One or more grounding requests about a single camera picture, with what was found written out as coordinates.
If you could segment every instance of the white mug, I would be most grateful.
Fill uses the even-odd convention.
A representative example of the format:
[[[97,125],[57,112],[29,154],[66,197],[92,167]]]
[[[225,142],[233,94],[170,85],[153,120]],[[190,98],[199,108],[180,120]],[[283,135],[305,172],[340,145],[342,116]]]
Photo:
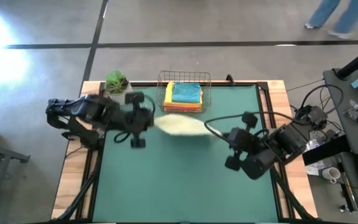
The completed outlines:
[[[323,170],[323,177],[330,181],[332,184],[336,184],[336,180],[341,177],[341,172],[335,167],[330,167]]]

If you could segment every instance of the wooden table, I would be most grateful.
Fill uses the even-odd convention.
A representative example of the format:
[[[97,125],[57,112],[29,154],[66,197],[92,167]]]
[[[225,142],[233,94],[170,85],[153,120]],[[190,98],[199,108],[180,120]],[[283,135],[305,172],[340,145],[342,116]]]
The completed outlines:
[[[236,82],[255,83],[259,81],[253,80],[253,81],[236,81]],[[270,101],[272,103],[273,111],[283,113],[288,116],[292,116],[284,82],[282,80],[261,80],[260,82],[267,82],[268,84]],[[81,95],[98,94],[100,84],[101,82],[95,82],[95,81],[84,82],[81,90]],[[264,91],[260,90],[260,94],[261,96],[264,95]],[[262,106],[264,108],[264,111],[267,111],[268,106],[265,97],[261,97],[261,100],[262,100]],[[272,125],[269,122],[268,115],[265,115],[265,120],[267,123],[267,127],[271,128]],[[275,115],[275,122],[276,122],[276,126],[279,127],[283,124],[289,123],[290,121],[286,118]],[[88,124],[84,124],[84,125],[87,128],[91,128],[91,126]],[[74,151],[75,149],[78,149],[79,147],[80,147],[79,141],[70,141],[67,148],[67,154]],[[67,206],[71,204],[71,202],[79,192],[79,189],[81,187],[81,182],[83,180],[84,166],[85,166],[87,153],[88,153],[87,149],[80,149],[78,152],[70,155],[70,157],[68,157],[65,160],[51,218],[59,217],[65,211]],[[94,162],[97,155],[96,151],[92,153],[94,156],[92,157],[93,161],[91,163],[91,169],[94,166]],[[309,180],[306,174],[306,169],[302,157],[301,156],[297,157],[293,162],[285,166],[285,171],[287,173],[288,184],[295,197],[299,200],[302,206],[304,206],[312,216],[317,217],[316,207],[314,205],[314,200],[311,194]],[[85,198],[82,217],[86,217],[86,214],[88,213],[90,192],[91,189],[88,191]],[[280,195],[280,202],[283,208],[283,217],[288,217],[288,210],[286,209],[287,203],[281,190],[279,190],[279,195]]]

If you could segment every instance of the desk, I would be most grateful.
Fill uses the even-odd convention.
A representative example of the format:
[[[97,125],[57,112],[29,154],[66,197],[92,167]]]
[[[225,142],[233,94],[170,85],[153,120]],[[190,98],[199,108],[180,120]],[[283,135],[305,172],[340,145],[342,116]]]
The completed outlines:
[[[144,83],[144,82],[132,82],[132,85],[136,86],[136,83]],[[237,83],[255,83],[255,81],[240,81]],[[287,115],[291,115],[287,93],[285,91],[285,86],[282,81],[275,80],[275,81],[264,81],[265,86],[268,87],[268,94],[264,95],[264,91],[260,90],[260,94],[263,96],[261,97],[262,104],[264,110],[268,110],[267,101],[271,101],[271,107],[274,111],[284,113]],[[90,93],[98,93],[100,87],[100,82],[84,82],[82,94],[90,94]],[[266,126],[271,126],[269,122],[269,117],[265,117],[266,120]],[[274,116],[275,124],[277,126],[282,125],[283,123],[287,123],[288,121],[286,119],[283,119],[279,116]],[[75,150],[78,148],[77,142],[71,142],[69,143],[67,152],[70,152],[72,150]],[[83,178],[83,173],[87,169],[86,168],[86,156],[90,154],[97,154],[97,152],[90,153],[86,152],[86,150],[82,150],[78,152],[77,154],[73,154],[71,157],[69,157],[63,166],[62,171],[62,177],[60,180],[60,185],[57,192],[57,197],[55,201],[55,206],[53,208],[52,212],[52,218],[58,217],[64,209],[70,204],[72,199],[75,197],[75,195],[78,192],[78,189],[81,186],[81,181]],[[305,171],[305,167],[303,165],[303,160],[301,157],[297,158],[294,162],[287,165],[286,168],[287,178],[289,182],[289,186],[297,199],[301,202],[301,204],[307,209],[309,213],[311,213],[314,216],[317,216],[316,209],[314,206],[313,196],[311,195],[311,190],[307,178],[307,174]],[[280,205],[282,207],[282,213],[283,217],[288,216],[288,210],[286,210],[285,205],[285,198],[283,195],[278,191],[278,194],[280,195]],[[83,212],[82,215],[79,217],[86,217],[86,214],[88,213],[88,205],[89,205],[89,197],[88,194],[83,206]]]
[[[323,76],[326,84],[336,85],[341,88],[344,93],[343,103],[338,105],[339,99],[341,97],[340,93],[334,88],[329,88],[334,105],[338,107],[337,113],[343,130],[346,133],[346,139],[349,143],[351,151],[342,152],[338,154],[338,156],[342,161],[350,186],[354,187],[352,188],[352,193],[358,207],[358,163],[355,159],[355,154],[358,154],[358,124],[343,115],[343,111],[349,108],[349,100],[354,100],[358,103],[358,90],[355,90],[351,87],[351,83],[358,78],[358,71],[350,75],[350,79],[346,81],[338,79],[333,71],[325,71]]]

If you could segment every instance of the metal basket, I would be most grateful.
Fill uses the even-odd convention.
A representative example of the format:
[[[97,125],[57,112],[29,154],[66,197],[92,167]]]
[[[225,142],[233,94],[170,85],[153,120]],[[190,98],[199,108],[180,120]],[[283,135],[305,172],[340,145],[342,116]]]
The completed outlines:
[[[165,89],[168,82],[199,83],[203,104],[200,108],[164,106]],[[161,71],[157,82],[157,105],[162,111],[176,113],[204,113],[211,106],[211,75],[208,72]]]

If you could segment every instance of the plant pot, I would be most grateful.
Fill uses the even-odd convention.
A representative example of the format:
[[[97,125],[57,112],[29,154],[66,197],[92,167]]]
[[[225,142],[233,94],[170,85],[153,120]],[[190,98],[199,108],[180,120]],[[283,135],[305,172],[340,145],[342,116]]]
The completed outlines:
[[[127,88],[122,93],[108,93],[111,100],[119,103],[120,105],[125,104],[125,94],[133,92],[132,86],[128,83]]]

